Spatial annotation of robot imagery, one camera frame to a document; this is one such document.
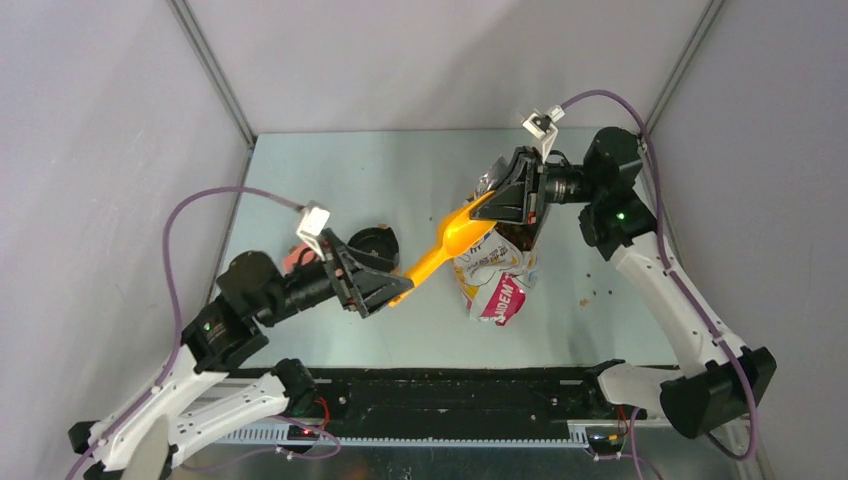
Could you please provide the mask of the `yellow plastic scoop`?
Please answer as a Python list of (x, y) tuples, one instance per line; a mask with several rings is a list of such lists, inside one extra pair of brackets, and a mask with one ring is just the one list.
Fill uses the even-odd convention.
[(494, 228), (496, 224), (494, 220), (477, 220), (471, 217), (473, 211), (482, 206), (493, 194), (493, 191), (487, 192), (442, 219), (438, 227), (436, 244), (404, 274), (405, 278), (412, 281), (413, 287), (391, 300), (390, 307), (399, 305), (445, 262), (465, 253)]

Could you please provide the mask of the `cat food bag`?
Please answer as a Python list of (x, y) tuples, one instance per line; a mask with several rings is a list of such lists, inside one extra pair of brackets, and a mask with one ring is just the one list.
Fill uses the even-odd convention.
[(538, 276), (537, 243), (547, 220), (532, 224), (498, 222), (451, 261), (468, 317), (503, 327), (525, 303)]

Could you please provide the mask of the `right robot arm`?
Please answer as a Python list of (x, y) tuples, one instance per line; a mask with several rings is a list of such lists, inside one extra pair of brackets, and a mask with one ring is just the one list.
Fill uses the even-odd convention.
[(642, 166), (636, 135), (619, 127), (599, 130), (577, 165), (547, 163), (537, 149), (519, 147), (470, 216), (530, 226), (554, 205), (581, 205), (585, 243), (641, 294), (677, 360), (674, 370), (619, 359), (590, 368), (583, 408), (596, 418), (620, 405), (660, 413), (695, 439), (757, 407), (777, 364), (767, 348), (750, 348), (719, 320), (672, 259), (657, 218), (634, 190)]

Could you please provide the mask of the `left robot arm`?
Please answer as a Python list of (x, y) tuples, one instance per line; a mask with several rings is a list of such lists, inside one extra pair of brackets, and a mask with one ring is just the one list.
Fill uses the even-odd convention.
[(160, 419), (168, 432), (156, 476), (166, 479), (186, 458), (249, 423), (310, 413), (318, 404), (315, 381), (300, 360), (291, 358), (234, 394), (196, 410), (189, 407), (268, 345), (264, 328), (331, 299), (366, 318), (412, 287), (397, 273), (400, 247), (388, 226), (363, 229), (346, 242), (326, 229), (319, 245), (323, 258), (297, 257), (287, 273), (264, 252), (236, 256), (216, 280), (217, 297), (183, 328), (175, 357), (138, 399), (107, 418), (69, 429), (73, 451), (93, 461), (84, 478), (121, 478), (136, 447)]

